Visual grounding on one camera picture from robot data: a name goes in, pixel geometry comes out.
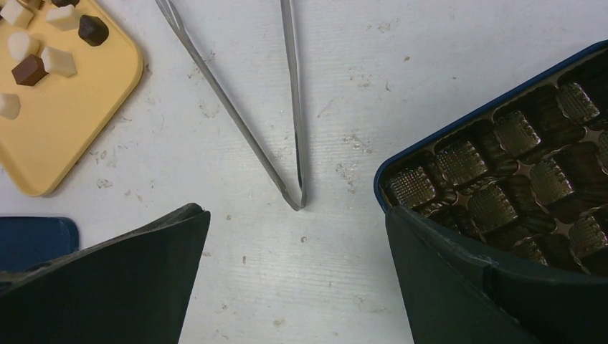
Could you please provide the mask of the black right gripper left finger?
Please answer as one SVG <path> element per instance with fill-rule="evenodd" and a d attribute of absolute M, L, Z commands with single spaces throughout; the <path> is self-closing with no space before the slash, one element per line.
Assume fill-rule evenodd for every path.
<path fill-rule="evenodd" d="M 190 203 L 93 247 L 1 274 L 3 343 L 177 343 L 211 214 Z"/>

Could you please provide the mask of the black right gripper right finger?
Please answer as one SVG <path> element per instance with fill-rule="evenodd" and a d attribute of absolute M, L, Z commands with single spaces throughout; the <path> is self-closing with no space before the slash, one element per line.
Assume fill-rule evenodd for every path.
<path fill-rule="evenodd" d="M 607 279 L 502 252 L 396 206 L 386 231 L 416 343 L 605 343 Z"/>

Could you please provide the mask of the blue chocolate box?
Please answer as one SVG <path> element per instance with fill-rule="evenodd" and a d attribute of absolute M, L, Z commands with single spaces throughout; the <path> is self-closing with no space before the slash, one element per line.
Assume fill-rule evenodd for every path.
<path fill-rule="evenodd" d="M 381 164 L 405 206 L 524 259 L 607 275 L 607 43 L 593 44 Z"/>

